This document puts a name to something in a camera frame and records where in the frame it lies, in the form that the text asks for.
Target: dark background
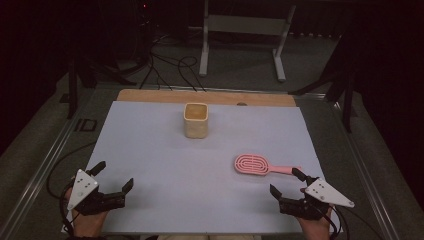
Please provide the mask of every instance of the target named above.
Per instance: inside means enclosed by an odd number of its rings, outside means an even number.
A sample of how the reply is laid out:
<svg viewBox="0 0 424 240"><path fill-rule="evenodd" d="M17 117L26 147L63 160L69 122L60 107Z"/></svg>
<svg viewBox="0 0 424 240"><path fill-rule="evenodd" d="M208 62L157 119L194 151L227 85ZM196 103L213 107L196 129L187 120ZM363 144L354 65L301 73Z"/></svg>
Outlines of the dark background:
<svg viewBox="0 0 424 240"><path fill-rule="evenodd" d="M216 0L211 1L210 12L274 18L281 17L279 9L288 8L281 1L268 1L274 5L266 7L263 1L258 4L246 0L235 1L235 7L228 6L228 1ZM141 14L152 20L155 29L186 41L188 26L202 26L203 1L146 2L149 9L135 12L141 1L119 1L118 5L103 1L99 1L101 5L63 0L1 1L0 154L55 92L56 82L67 72L71 43L96 60L113 64L114 59L133 57L125 48L134 45L137 32L137 18L132 16ZM423 203L424 194L419 187L424 180L423 4L346 2L302 2L291 32L295 37L311 34L332 38L344 33L327 71L340 69L341 63L366 49L356 65L355 90L362 94L365 107L405 179ZM70 41L72 36L78 36L80 42ZM108 41L99 44L98 38ZM147 45L142 43L138 48Z"/></svg>

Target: floor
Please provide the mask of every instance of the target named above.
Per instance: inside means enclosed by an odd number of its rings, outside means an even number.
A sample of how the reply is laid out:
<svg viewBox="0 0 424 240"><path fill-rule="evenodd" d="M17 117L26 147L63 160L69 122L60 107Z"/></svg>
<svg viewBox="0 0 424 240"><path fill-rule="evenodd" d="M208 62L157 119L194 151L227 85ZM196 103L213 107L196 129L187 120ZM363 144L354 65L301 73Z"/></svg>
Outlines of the floor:
<svg viewBox="0 0 424 240"><path fill-rule="evenodd" d="M255 91L285 93L317 80L337 42L325 38L289 37L282 54L287 82L276 80L271 50L272 39L228 45L211 42L208 75L198 76L201 45L198 38L188 43L163 38L153 49L176 63L185 58L192 69L178 68L154 58L154 68L143 89L202 91ZM139 88L149 71L145 67L127 77ZM119 85L104 77L95 89L79 88L79 110L67 119L68 105L60 103L67 93L67 76L58 82L57 92L23 129L0 159L1 239L64 239L58 203L47 191L58 194L75 169L83 168L101 131ZM351 118L352 133L340 124L338 104L328 103L323 94L328 86L297 96L323 172L328 182L353 196L355 215L342 210L351 239L420 239L424 235L424 214L413 198L377 129L355 94ZM79 131L79 119L97 121L94 131ZM110 239L129 238L113 236ZM262 236L262 239L303 239L299 233ZM339 239L347 239L346 232Z"/></svg>

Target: metal frame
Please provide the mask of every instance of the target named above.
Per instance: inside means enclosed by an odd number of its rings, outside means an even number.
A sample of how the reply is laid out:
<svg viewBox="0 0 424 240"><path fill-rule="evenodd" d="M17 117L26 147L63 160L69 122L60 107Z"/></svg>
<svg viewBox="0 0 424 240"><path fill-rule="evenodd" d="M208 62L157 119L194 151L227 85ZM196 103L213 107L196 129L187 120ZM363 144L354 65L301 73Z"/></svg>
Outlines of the metal frame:
<svg viewBox="0 0 424 240"><path fill-rule="evenodd" d="M178 88L178 90L184 90L184 89L188 90L189 88L184 88L184 87ZM227 92L234 91L234 92L277 93L272 91L271 92L243 91L243 90L227 90L227 89L207 89L207 90L221 90L221 91L227 91ZM89 96L84 95L83 99L81 99L83 106L87 104L89 100ZM295 99L308 99L313 101L324 100L324 94L314 94L314 93L308 93L303 96L293 96L293 97ZM336 126L339 128L339 130L342 133L344 133L345 140L347 141L350 147L350 151L353 154L353 160L354 160L353 162L358 172L360 181L364 187L364 190L368 196L368 199L370 200L371 207L374 210L375 216L380 224L380 227L385 239L390 239L390 240L400 239L396 231L396 228L394 227L393 222L390 218L390 215L387 211L387 207L385 206L382 197L379 195L377 191L377 187L375 186L371 178L371 174L368 172L365 166L364 160L362 159L362 156L359 153L355 140L352 138L352 136L350 136L347 133L342 122L339 121L341 117L340 106L337 103L331 103L331 102L329 103L329 106L332 109L334 118L336 119L335 121ZM8 219L5 221L5 224L0 229L1 239L13 239L13 236L18 231L20 224L26 217L26 214L28 213L29 209L32 207L32 204L37 198L38 193L43 187L43 184L45 183L48 172L51 170L54 162L56 162L60 153L62 152L63 147L67 143L67 139L72 133L72 129L76 125L76 119L78 119L78 116L81 111L82 111L82 108L78 109L78 111L76 112L76 116L65 124L61 133L57 137L55 143L51 147L50 152L46 155L43 163L40 165L36 174L29 181L27 187L24 190L23 195L20 197L14 210L12 211L12 214L8 217Z"/></svg>
<svg viewBox="0 0 424 240"><path fill-rule="evenodd" d="M199 75L205 77L208 69L209 43L208 34L210 31L233 32L233 33L254 33L264 35L280 36L280 43L276 49L273 49L275 70L278 81L285 82L283 63L281 61L281 52L289 33L290 24L296 10L296 6L290 7L286 19L252 18L238 16L209 15L209 0L205 0L204 18L203 18L203 47L200 58Z"/></svg>

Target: hairbrush handle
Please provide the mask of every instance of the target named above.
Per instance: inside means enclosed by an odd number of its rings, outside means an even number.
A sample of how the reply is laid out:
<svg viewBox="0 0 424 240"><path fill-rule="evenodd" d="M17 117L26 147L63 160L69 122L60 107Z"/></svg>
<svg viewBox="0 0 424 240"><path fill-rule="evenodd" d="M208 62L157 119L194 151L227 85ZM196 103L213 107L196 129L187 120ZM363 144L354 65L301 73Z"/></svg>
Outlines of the hairbrush handle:
<svg viewBox="0 0 424 240"><path fill-rule="evenodd" d="M269 172L276 172L276 173L293 175L292 174L293 168L297 168L299 170L302 170L302 168L300 166L271 166L271 165L269 165L268 171Z"/></svg>

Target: pink hairbrush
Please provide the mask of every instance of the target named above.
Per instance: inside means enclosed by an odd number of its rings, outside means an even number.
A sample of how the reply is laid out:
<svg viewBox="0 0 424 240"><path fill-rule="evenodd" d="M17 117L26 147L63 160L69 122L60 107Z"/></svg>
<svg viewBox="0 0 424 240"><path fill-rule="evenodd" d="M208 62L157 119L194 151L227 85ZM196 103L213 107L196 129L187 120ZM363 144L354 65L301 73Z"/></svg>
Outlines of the pink hairbrush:
<svg viewBox="0 0 424 240"><path fill-rule="evenodd" d="M255 175L266 175L269 172L293 175L292 168L302 169L299 166L272 166L264 157L255 154L242 154L238 156L234 167L241 173Z"/></svg>

